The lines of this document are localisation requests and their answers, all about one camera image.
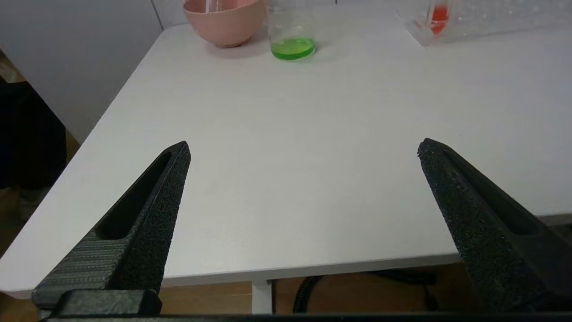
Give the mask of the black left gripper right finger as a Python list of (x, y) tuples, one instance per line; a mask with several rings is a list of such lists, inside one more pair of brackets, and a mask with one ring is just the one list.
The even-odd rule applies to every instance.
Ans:
[(417, 156), (484, 306), (491, 312), (570, 312), (570, 241), (449, 146), (426, 138)]

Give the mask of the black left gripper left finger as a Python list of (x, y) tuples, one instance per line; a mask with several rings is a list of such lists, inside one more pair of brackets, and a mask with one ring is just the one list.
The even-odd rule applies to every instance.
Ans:
[(74, 289), (158, 292), (190, 161), (186, 141), (164, 149), (37, 285), (33, 304), (54, 310)]

